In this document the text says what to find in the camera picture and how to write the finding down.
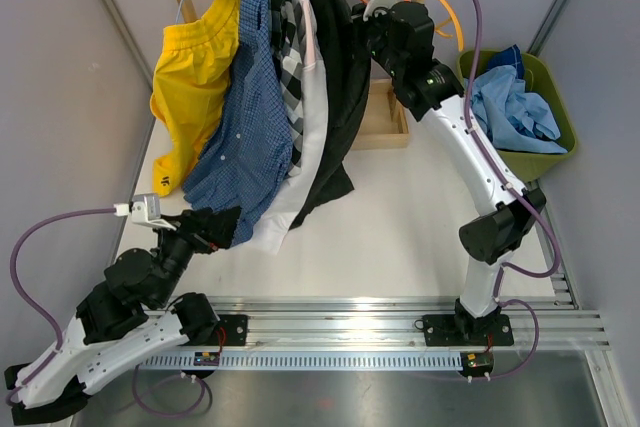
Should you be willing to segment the black striped shirt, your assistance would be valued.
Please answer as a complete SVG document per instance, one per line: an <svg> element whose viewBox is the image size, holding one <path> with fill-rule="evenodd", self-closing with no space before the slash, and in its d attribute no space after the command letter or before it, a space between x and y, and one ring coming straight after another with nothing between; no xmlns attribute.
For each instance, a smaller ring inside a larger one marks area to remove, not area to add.
<svg viewBox="0 0 640 427"><path fill-rule="evenodd" d="M310 1L326 70L329 119L320 166L293 228L301 226L316 207L354 190L343 160L360 129L370 83L371 59L359 44L347 0Z"/></svg>

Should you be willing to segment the light blue shirt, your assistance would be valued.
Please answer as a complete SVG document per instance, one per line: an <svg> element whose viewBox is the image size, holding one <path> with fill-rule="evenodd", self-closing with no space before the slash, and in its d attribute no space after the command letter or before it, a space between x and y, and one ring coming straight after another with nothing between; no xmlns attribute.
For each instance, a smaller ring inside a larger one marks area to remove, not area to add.
<svg viewBox="0 0 640 427"><path fill-rule="evenodd" d="M471 110L494 148L534 154L565 154L560 146L560 129L549 104L525 81L511 73L483 73L473 82Z"/></svg>

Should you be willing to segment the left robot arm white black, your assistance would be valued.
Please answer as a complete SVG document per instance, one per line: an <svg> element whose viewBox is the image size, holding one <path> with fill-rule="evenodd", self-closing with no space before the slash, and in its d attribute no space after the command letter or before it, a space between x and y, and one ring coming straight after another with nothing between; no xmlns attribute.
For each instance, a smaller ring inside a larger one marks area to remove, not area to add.
<svg viewBox="0 0 640 427"><path fill-rule="evenodd" d="M241 216L238 206L215 212L160 213L153 198L115 204L108 213L152 229L151 250L132 248L104 271L104 279L76 307L67 327L26 293L17 275L24 242L49 218L28 229L14 246L10 274L19 295L54 329L54 342L29 363L4 372L6 402L16 426L55 423L85 408L122 373L174 346L220 339L220 318L206 295L173 294L195 255L230 248Z"/></svg>

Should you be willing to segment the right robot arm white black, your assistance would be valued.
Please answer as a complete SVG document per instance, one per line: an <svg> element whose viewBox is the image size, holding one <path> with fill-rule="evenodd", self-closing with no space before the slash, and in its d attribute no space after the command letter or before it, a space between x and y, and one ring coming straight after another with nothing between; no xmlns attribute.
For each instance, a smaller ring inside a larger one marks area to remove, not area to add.
<svg viewBox="0 0 640 427"><path fill-rule="evenodd" d="M531 231L546 197L518 179L466 111L462 84L434 57L434 24L424 5L358 4L351 18L359 43L390 76L395 97L439 137L477 212L458 231L469 256L463 292L453 313L422 317L425 342L429 347L511 346L511 324L498 290L506 264Z"/></svg>

